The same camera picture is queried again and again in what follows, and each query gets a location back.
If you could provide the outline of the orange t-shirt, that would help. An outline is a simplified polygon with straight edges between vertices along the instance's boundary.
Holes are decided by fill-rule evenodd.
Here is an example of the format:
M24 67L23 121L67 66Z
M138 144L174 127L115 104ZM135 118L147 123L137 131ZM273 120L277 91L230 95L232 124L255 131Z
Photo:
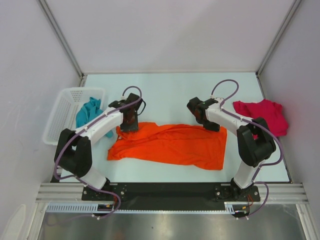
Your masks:
M141 122L138 131L116 128L117 140L108 150L107 160L133 158L157 163L195 166L220 171L224 167L228 132L199 125Z

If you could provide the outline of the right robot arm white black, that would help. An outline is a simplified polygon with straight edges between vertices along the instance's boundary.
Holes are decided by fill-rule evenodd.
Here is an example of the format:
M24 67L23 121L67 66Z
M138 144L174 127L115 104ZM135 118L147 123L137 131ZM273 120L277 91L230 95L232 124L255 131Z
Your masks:
M219 132L225 128L236 136L241 163L229 189L232 199L242 201L248 196L262 163L276 151L276 144L264 118L250 119L227 111L224 102L219 97L205 101L194 97L187 108L206 130Z

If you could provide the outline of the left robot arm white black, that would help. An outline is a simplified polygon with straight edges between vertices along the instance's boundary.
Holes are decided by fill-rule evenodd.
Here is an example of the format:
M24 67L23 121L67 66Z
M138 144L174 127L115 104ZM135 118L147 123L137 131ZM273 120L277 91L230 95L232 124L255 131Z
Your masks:
M138 110L144 100L130 93L120 101L113 101L108 108L89 123L70 130L64 129L59 136L54 157L54 167L71 173L85 185L93 187L93 194L100 200L110 196L109 180L93 166L92 147L116 127L124 132L138 130Z

